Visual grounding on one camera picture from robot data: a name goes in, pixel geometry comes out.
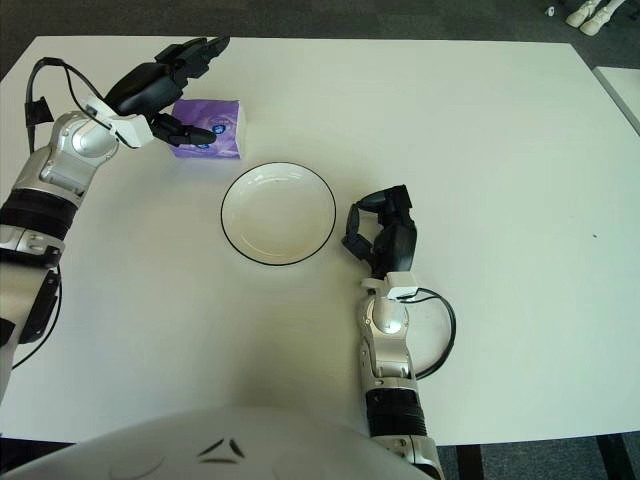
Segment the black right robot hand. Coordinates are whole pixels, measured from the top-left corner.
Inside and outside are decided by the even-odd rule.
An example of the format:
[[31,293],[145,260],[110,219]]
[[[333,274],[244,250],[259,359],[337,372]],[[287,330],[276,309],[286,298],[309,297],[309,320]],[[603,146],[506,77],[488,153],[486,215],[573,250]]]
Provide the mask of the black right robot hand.
[[[342,244],[358,260],[368,263],[372,278],[411,270],[417,243],[411,208],[405,185],[371,193],[351,205]],[[376,214],[382,227],[373,241],[359,233],[361,211]]]

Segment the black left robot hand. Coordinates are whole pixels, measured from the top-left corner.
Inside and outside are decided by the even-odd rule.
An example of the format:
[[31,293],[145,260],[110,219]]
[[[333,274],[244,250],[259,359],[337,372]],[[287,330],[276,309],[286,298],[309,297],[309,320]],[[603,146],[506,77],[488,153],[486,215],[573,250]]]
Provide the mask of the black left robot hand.
[[215,133],[186,125],[164,109],[182,97],[189,80],[209,71],[210,62],[221,55],[229,43],[230,38],[223,36],[171,44],[152,62],[138,65],[120,79],[104,101],[121,116],[144,116],[153,136],[171,146],[212,144],[216,141]]

